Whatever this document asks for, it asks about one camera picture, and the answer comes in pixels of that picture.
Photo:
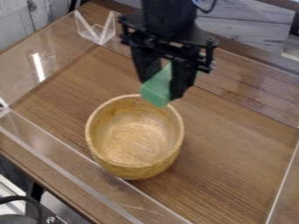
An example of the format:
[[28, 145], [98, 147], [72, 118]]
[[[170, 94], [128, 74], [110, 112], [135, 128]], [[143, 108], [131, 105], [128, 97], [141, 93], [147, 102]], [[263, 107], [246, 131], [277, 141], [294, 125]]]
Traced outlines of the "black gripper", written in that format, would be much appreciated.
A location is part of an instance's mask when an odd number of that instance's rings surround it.
[[175, 34], [159, 35], [146, 28], [141, 14], [120, 15], [118, 22], [123, 30], [120, 41], [131, 47], [141, 82], [147, 82], [162, 70], [162, 59], [170, 60], [171, 100], [182, 98], [194, 85], [198, 71], [209, 73], [213, 70], [218, 40], [195, 23]]

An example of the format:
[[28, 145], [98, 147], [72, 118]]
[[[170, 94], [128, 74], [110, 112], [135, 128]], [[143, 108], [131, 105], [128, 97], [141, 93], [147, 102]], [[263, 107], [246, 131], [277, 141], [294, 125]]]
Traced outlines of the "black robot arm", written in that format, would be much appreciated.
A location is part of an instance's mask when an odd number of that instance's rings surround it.
[[197, 24], [211, 13], [201, 0], [142, 0], [139, 14], [118, 17], [122, 43], [142, 82], [142, 96], [155, 105], [182, 98], [199, 72], [213, 70], [218, 40]]

